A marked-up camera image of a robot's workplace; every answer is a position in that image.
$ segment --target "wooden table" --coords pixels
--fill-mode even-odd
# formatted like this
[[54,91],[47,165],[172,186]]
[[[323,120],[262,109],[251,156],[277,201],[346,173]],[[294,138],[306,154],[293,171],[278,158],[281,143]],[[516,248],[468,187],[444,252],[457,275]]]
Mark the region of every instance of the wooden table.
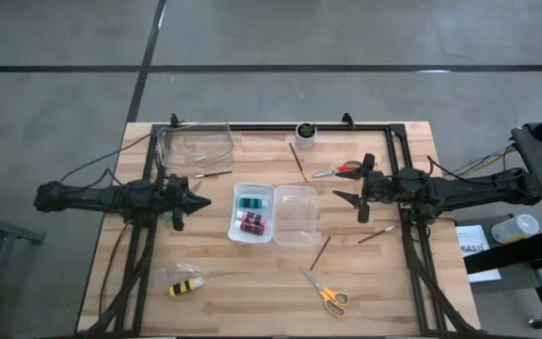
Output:
[[[147,135],[149,123],[127,126],[123,145]],[[413,165],[429,170],[426,156],[438,159],[428,122],[406,122]],[[320,245],[311,249],[280,247],[273,241],[246,245],[228,239],[233,186],[237,183],[303,185],[288,146],[294,134],[285,132],[233,132],[233,174],[202,179],[198,194],[212,205],[185,219],[183,232],[159,223],[151,266],[141,335],[387,335],[417,334],[411,282],[405,264],[400,231],[383,234],[361,245],[366,234],[380,231],[400,219],[395,204],[373,203],[370,222],[357,223],[357,212],[332,194],[333,189],[359,193],[361,180],[338,177],[310,180],[319,193],[317,231]],[[123,182],[140,178],[148,140],[120,154],[116,174]],[[323,132],[315,146],[297,154],[308,177],[375,155],[375,168],[390,173],[385,137],[377,132]],[[193,185],[197,179],[190,179]],[[102,227],[78,330],[97,319],[98,299],[110,253],[123,228],[120,217],[106,215]],[[317,291],[301,273],[311,265],[323,239],[332,237],[314,269],[326,286],[351,297],[345,318],[335,318],[323,307]],[[451,221],[438,220],[430,244],[438,283],[454,307],[474,327],[479,327],[463,258]],[[108,279],[109,302],[120,288],[129,234],[123,237]],[[175,263],[191,264],[205,272],[199,290],[172,299],[164,269]],[[127,324],[133,319],[129,300]],[[429,295],[426,309],[433,324]]]

